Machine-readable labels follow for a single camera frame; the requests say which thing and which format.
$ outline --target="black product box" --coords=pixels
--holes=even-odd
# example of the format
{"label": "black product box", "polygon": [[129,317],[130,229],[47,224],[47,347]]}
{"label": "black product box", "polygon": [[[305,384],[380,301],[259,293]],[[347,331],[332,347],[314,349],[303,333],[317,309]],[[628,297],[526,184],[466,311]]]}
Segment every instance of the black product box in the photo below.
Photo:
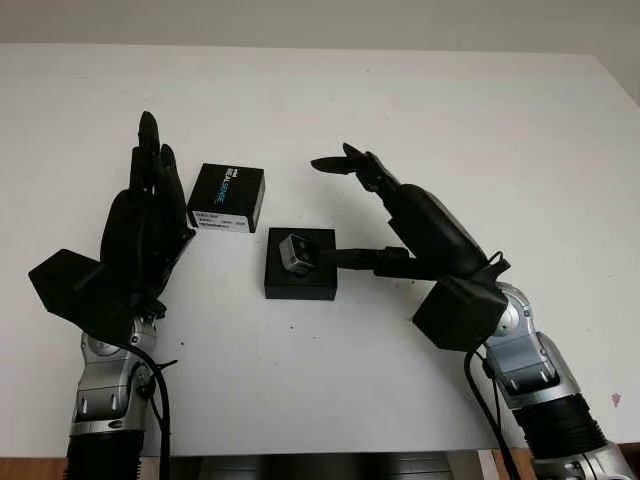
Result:
{"label": "black product box", "polygon": [[264,198],[264,170],[205,163],[187,204],[194,227],[255,232]]}
{"label": "black product box", "polygon": [[280,242],[295,233],[308,238],[321,250],[336,248],[336,235],[332,229],[270,228],[267,241],[267,265],[264,274],[266,298],[289,300],[333,300],[338,289],[338,269],[326,262],[304,276],[289,272],[282,266]]}

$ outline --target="wooden floor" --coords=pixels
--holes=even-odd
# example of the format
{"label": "wooden floor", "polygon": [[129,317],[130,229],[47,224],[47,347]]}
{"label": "wooden floor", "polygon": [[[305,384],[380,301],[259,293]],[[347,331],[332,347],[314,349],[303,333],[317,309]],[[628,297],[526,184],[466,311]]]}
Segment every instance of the wooden floor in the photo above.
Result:
{"label": "wooden floor", "polygon": [[2,480],[61,480],[64,458],[0,458]]}

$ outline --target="white tabletop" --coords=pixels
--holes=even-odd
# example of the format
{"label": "white tabletop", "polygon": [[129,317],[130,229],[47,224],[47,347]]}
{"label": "white tabletop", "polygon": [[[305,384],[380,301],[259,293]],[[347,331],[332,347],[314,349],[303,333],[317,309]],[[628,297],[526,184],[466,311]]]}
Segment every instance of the white tabletop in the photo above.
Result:
{"label": "white tabletop", "polygon": [[[144,109],[187,194],[203,162],[266,171],[258,231],[200,231],[162,297],[155,357],[179,360],[166,372],[174,454],[495,444],[462,356],[408,321],[430,283],[340,272],[334,302],[264,299],[269,226],[400,245],[374,195],[309,166],[342,141],[505,252],[504,279],[531,299],[607,436],[640,440],[640,110],[594,58],[5,45],[0,456],[65,453],[80,332],[45,312],[27,272],[62,247],[97,257]],[[157,440],[152,426],[148,453]]]}

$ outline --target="robotic hand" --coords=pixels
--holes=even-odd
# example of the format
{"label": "robotic hand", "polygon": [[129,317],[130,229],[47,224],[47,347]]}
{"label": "robotic hand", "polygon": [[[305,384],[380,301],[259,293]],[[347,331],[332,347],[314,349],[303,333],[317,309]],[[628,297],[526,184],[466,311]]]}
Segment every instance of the robotic hand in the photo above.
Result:
{"label": "robotic hand", "polygon": [[45,308],[82,330],[84,372],[76,394],[65,478],[135,479],[147,403],[162,399],[160,477],[168,478],[169,401],[162,366],[150,357],[158,301],[195,235],[173,152],[160,147],[149,112],[140,119],[129,188],[114,199],[100,261],[60,250],[29,277]]}
{"label": "robotic hand", "polygon": [[409,248],[336,250],[340,268],[375,275],[436,280],[413,321],[438,348],[466,352],[465,374],[500,443],[507,470],[513,459],[471,377],[476,350],[486,348],[485,372],[524,430],[541,479],[632,480],[617,445],[608,442],[555,344],[535,330],[527,298],[497,277],[510,267],[499,252],[487,259],[469,233],[431,193],[400,184],[372,153],[345,144],[344,157],[314,160],[328,173],[355,173],[391,214],[389,225]]}

